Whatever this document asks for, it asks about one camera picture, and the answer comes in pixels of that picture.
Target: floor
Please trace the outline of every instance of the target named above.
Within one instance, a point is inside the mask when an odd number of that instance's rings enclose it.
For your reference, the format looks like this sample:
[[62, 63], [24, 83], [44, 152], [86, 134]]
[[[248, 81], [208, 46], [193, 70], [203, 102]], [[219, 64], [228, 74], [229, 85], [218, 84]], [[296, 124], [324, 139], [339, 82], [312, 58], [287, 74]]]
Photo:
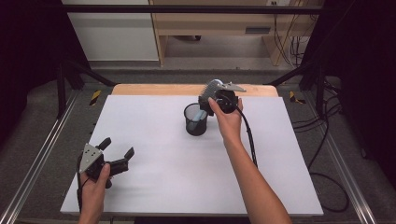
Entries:
[[[205, 83], [210, 79], [220, 78], [234, 83], [263, 84], [292, 69], [292, 66], [287, 63], [272, 66], [265, 46], [257, 36], [203, 36], [201, 41], [195, 41], [192, 36], [175, 36], [169, 40], [164, 66], [153, 62], [92, 62], [92, 67], [104, 77], [124, 83]], [[86, 86], [83, 91], [78, 92], [76, 104], [61, 134], [55, 137], [56, 143], [51, 153], [38, 170], [30, 193], [26, 195], [24, 204], [20, 207], [17, 223], [62, 223], [60, 220], [76, 220], [76, 217], [61, 214], [59, 209], [63, 202], [64, 192], [68, 189], [74, 175], [74, 159], [78, 154], [78, 146], [90, 139], [94, 123], [106, 100], [105, 96], [111, 93], [111, 88], [89, 77], [83, 78]], [[329, 80], [334, 85], [339, 84], [336, 78], [329, 77]], [[299, 78], [296, 77], [277, 87], [279, 95], [284, 98], [291, 121], [310, 119], [315, 115], [309, 104], [300, 104], [290, 100], [290, 91], [295, 93], [298, 100], [308, 101], [307, 98], [312, 94], [299, 91], [296, 85], [298, 81]], [[102, 97], [98, 99], [96, 106], [89, 106], [95, 90], [102, 90]], [[6, 180], [7, 184], [2, 187], [0, 194], [0, 211], [6, 211], [26, 174], [29, 174], [36, 155], [56, 121], [56, 94], [55, 82], [32, 90], [20, 123], [10, 139], [2, 146], [0, 179]], [[68, 90], [68, 94], [72, 95], [73, 92]], [[335, 114], [331, 118], [330, 127], [330, 133], [375, 217], [376, 222], [366, 223], [396, 223], [396, 216], [394, 216], [396, 192], [376, 162], [361, 157], [359, 143], [345, 116], [342, 113]], [[309, 162], [322, 139], [320, 127], [308, 132], [296, 132], [296, 137], [304, 159]], [[331, 152], [331, 146], [325, 144], [312, 167], [313, 171], [330, 175], [342, 183]], [[323, 204], [332, 208], [344, 206], [346, 200], [343, 191], [336, 185], [317, 176], [313, 177], [313, 181]], [[356, 204], [350, 204], [344, 212], [325, 210], [323, 217], [294, 217], [293, 222], [364, 223], [357, 215], [357, 208]], [[103, 221], [107, 220], [109, 216], [104, 216]], [[133, 222], [128, 217], [117, 217], [116, 221]], [[218, 220], [209, 217], [198, 219], [141, 217], [134, 222], [148, 224], [225, 221], [228, 223], [247, 222], [246, 219]]]

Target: human hand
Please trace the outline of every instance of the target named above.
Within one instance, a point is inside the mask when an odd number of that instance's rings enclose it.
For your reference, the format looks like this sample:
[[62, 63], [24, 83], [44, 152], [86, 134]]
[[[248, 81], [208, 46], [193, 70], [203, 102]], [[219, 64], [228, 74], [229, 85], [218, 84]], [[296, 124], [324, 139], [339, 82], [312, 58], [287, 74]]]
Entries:
[[[241, 115], [235, 109], [233, 113], [225, 114], [219, 107], [218, 103], [212, 98], [208, 99], [210, 108], [216, 114], [218, 119], [221, 136], [224, 140], [224, 145], [227, 147], [230, 144], [241, 143]], [[243, 109], [242, 99], [238, 99], [238, 107]]]
[[78, 224], [98, 223], [103, 213], [106, 182], [110, 175], [110, 165], [105, 164], [96, 183], [87, 174], [80, 176], [82, 188], [82, 208]]

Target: metal frame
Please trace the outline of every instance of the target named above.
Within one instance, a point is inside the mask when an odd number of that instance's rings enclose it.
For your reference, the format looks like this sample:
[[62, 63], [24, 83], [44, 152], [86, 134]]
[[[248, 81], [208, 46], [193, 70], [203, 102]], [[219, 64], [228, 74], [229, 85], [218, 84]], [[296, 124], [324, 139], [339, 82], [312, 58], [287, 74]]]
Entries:
[[247, 6], [143, 6], [143, 5], [43, 5], [42, 9], [85, 13], [216, 13], [216, 14], [297, 14], [321, 15], [341, 8], [323, 7], [247, 7]]
[[[314, 106], [315, 100], [313, 93], [311, 91], [303, 91], [303, 95], [312, 112], [317, 115]], [[320, 130], [324, 135], [326, 130], [326, 124], [320, 125]], [[373, 212], [371, 211], [368, 203], [364, 199], [361, 189], [359, 188], [358, 183], [353, 177], [353, 174], [350, 172], [347, 163], [345, 162], [340, 150], [338, 149], [338, 146], [335, 144], [331, 132], [327, 134], [326, 142], [329, 146], [329, 154], [332, 158], [332, 162], [334, 162], [335, 169], [337, 170], [337, 173], [340, 175], [340, 178], [343, 181], [343, 185], [346, 188], [346, 192], [349, 196], [350, 201], [355, 207], [356, 214], [361, 220], [361, 223], [375, 224], [376, 220]]]
[[[72, 13], [218, 13], [218, 14], [298, 14], [298, 15], [323, 15], [329, 13], [341, 12], [341, 8], [323, 8], [323, 7], [244, 7], [244, 6], [125, 6], [125, 5], [42, 5], [42, 10], [72, 12]], [[298, 72], [305, 70], [306, 67], [312, 66], [312, 62], [303, 64], [295, 71], [291, 71], [288, 76], [290, 78], [298, 74]], [[62, 69], [58, 71], [62, 78]], [[273, 84], [280, 83], [281, 80], [276, 80]], [[306, 95], [311, 109], [315, 113], [313, 106], [312, 95]], [[31, 169], [21, 183], [20, 188], [15, 194], [12, 202], [9, 204], [7, 210], [0, 218], [0, 223], [12, 224], [16, 220], [21, 208], [27, 199], [38, 175], [45, 164], [45, 161], [50, 154], [72, 108], [74, 102], [78, 97], [78, 91], [73, 91], [69, 98], [69, 104], [65, 109], [61, 118], [55, 122], [49, 136], [40, 149]], [[335, 163], [336, 169], [346, 186], [346, 191], [356, 209], [361, 223], [376, 223], [375, 218], [365, 201], [359, 186], [357, 185], [352, 173], [350, 173], [342, 155], [340, 154], [337, 145], [329, 134], [327, 140], [330, 146], [330, 154]]]
[[57, 119], [52, 126], [52, 129], [49, 132], [49, 135], [47, 136], [47, 139], [41, 147], [40, 151], [38, 152], [37, 156], [35, 157], [35, 161], [30, 167], [30, 170], [23, 179], [11, 203], [8, 205], [7, 209], [0, 217], [1, 224], [12, 224], [17, 219], [18, 214], [20, 213], [27, 197], [29, 196], [29, 193], [34, 186], [35, 181], [37, 180], [41, 170], [43, 169], [44, 164], [46, 163], [46, 160], [50, 152], [52, 151], [52, 148], [55, 145], [56, 140], [58, 139], [59, 134], [61, 133], [73, 109], [73, 106], [78, 98], [78, 94], [79, 91], [72, 91], [68, 99], [67, 108], [64, 111], [64, 115], [61, 118]]

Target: black pole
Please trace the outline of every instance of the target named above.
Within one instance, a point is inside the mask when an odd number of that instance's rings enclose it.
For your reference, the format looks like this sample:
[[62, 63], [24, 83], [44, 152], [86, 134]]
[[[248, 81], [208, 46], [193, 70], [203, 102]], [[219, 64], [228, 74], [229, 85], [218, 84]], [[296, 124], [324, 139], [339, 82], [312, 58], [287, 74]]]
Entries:
[[143, 5], [43, 5], [43, 9], [85, 13], [216, 13], [216, 14], [333, 14], [341, 8], [323, 7], [250, 7], [250, 6], [143, 6]]

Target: white board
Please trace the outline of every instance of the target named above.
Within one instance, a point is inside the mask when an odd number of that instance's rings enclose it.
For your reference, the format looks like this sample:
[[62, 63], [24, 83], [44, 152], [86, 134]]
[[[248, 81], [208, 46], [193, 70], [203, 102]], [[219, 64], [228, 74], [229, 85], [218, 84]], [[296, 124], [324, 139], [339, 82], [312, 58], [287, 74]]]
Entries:
[[[186, 132], [184, 108], [195, 96], [110, 95], [90, 144], [110, 137], [105, 160], [123, 158], [129, 171], [106, 190], [105, 212], [126, 216], [245, 216], [247, 211], [215, 117], [201, 136]], [[323, 215], [280, 97], [243, 97], [259, 169], [291, 216]], [[250, 154], [246, 126], [242, 138]], [[78, 214], [77, 180], [61, 212]]]

